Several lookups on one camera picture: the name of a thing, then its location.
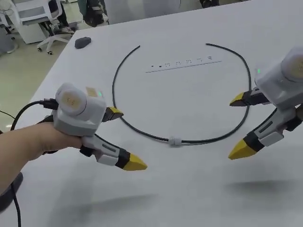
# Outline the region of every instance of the forearm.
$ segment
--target forearm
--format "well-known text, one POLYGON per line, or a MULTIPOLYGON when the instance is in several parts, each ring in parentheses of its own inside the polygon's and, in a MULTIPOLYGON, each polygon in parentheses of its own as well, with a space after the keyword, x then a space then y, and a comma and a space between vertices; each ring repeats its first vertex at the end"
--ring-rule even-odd
POLYGON ((16 178, 23 166, 42 149, 40 126, 6 132, 0 135, 0 193, 16 178))

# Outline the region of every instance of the white power strip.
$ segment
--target white power strip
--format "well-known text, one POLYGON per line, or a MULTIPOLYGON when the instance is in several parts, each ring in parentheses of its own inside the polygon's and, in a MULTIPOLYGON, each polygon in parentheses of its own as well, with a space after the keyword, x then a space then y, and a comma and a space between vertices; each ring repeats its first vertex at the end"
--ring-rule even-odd
POLYGON ((206 65, 206 64, 212 64, 212 63, 218 63, 218 62, 222 62, 222 60, 219 58, 216 58, 214 56, 207 56, 207 57, 203 57, 203 58, 200 58, 200 57, 192 58, 192 59, 188 59, 185 61, 171 61, 171 62, 166 62, 163 64, 151 65, 151 66, 149 66, 146 73, 158 72, 158 71, 164 71, 164 70, 173 70, 173 69, 191 67, 191 66, 196 66, 196 65, 206 65))

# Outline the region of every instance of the black cord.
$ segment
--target black cord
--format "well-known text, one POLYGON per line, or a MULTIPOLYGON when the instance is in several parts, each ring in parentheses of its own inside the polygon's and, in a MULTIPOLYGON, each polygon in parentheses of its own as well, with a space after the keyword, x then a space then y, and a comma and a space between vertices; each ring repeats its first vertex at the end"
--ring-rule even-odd
MULTIPOLYGON (((14 122, 12 123, 12 126, 10 128, 11 131, 13 131, 15 129, 16 124, 17 124, 20 116, 24 113, 24 111, 27 110, 28 108, 30 108, 31 106, 36 105, 36 104, 43 105, 44 101, 35 101, 35 102, 29 103, 26 106, 24 106, 19 111, 16 118, 14 118, 14 122)), ((17 196, 16 196, 16 190, 15 190, 15 187, 14 187, 14 182, 10 184, 10 188, 11 188, 11 192, 12 192, 12 195, 13 195, 13 200, 14 200, 14 203, 15 203, 15 207, 16 207, 16 210, 17 210, 18 227, 21 227, 21 211, 20 211, 19 203, 18 203, 17 196)))
POLYGON ((14 182, 10 184, 10 190, 11 190, 11 193, 13 194, 13 200, 14 200, 15 207, 16 207, 16 210, 17 210, 18 227, 21 227, 21 212, 20 212, 20 207, 19 207, 19 203, 18 203, 18 200, 17 200, 17 196, 16 196, 16 190, 15 190, 14 182))
POLYGON ((11 118, 15 119, 15 117, 14 117, 14 116, 12 116, 12 115, 8 114, 7 112, 4 112, 4 111, 0 110, 0 113, 6 114, 7 116, 10 116, 11 118))
MULTIPOLYGON (((245 59, 240 55, 238 54, 237 52, 233 51, 233 50, 230 50, 226 47, 222 47, 222 46, 218 46, 218 45, 215 45, 215 44, 206 44, 207 46, 213 46, 213 47, 217 47, 217 48, 221 48, 221 49, 224 49, 226 51, 229 51, 235 55, 237 55, 244 63, 245 67, 246 67, 246 70, 247 70, 247 74, 248 74, 248 79, 249 79, 249 90, 251 90, 251 74, 250 74, 250 69, 245 61, 245 59)), ((123 65, 123 63, 125 62, 125 60, 133 53, 135 52, 137 49, 139 49, 140 46, 137 46, 136 48, 134 48, 132 51, 130 51, 130 53, 128 55, 126 55, 124 57, 124 59, 122 60, 122 62, 119 64, 117 70, 116 70, 116 73, 115 73, 115 76, 114 76, 114 79, 113 79, 113 84, 112 84, 112 96, 113 96, 113 105, 115 108, 117 108, 116 106, 116 100, 115 100, 115 83, 116 83, 116 79, 117 79, 117 75, 118 75, 118 72, 121 68, 121 66, 123 65)), ((212 138, 212 139, 208 139, 208 140, 182 140, 182 143, 187 143, 187 144, 206 144, 206 143, 214 143, 214 142, 217 142, 217 141, 220 141, 220 140, 223 140, 231 135, 233 135, 237 130, 239 130, 239 128, 245 123, 246 119, 247 119, 247 116, 248 116, 248 113, 249 113, 249 110, 250 110, 250 107, 247 106, 246 108, 246 111, 245 111, 245 114, 244 114, 244 117, 242 118, 242 120, 240 121, 240 123, 233 129, 231 130, 229 133, 225 134, 225 135, 222 135, 222 136, 219 136, 219 137, 216 137, 216 138, 212 138)), ((169 141, 169 139, 167 138, 162 138, 162 137, 158 137, 158 136, 154 136, 154 135, 151 135, 149 133, 146 133, 146 132, 143 132, 137 128, 135 128, 134 126, 132 126, 129 122, 127 122, 123 117, 120 118, 124 124, 126 124, 128 127, 130 127, 132 130, 134 130, 135 132, 139 133, 139 134, 142 134, 146 137, 149 137, 149 138, 152 138, 152 139, 155 139, 155 140, 160 140, 160 141, 169 141)))
POLYGON ((19 113, 17 114, 15 120, 13 121, 13 123, 12 123, 12 125, 11 125, 10 130, 11 130, 11 131, 15 130, 16 124, 17 124, 19 118, 21 117, 21 115, 24 113, 25 110, 27 110, 28 108, 30 108, 31 106, 34 106, 34 105, 36 105, 36 104, 41 104, 41 105, 43 105, 43 103, 44 103, 43 100, 41 100, 41 101, 34 101, 34 102, 29 103, 29 104, 27 104, 26 106, 24 106, 24 107, 19 111, 19 113))

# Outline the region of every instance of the hand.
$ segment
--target hand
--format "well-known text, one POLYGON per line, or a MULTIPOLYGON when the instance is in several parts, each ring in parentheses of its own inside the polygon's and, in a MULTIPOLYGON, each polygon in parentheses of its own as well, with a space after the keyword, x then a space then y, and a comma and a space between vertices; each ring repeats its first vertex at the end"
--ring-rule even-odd
POLYGON ((40 157, 43 153, 53 150, 61 150, 68 147, 80 149, 81 138, 66 135, 53 127, 53 123, 45 122, 33 125, 33 130, 38 133, 39 151, 31 157, 31 160, 40 157))

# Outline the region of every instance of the black mouse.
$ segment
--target black mouse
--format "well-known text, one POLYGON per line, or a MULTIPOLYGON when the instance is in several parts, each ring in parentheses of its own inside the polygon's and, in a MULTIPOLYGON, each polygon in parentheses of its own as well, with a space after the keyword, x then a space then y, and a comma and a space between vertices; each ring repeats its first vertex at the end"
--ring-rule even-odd
POLYGON ((91 38, 89 38, 89 37, 79 38, 75 41, 75 48, 82 49, 90 43, 91 43, 91 38))

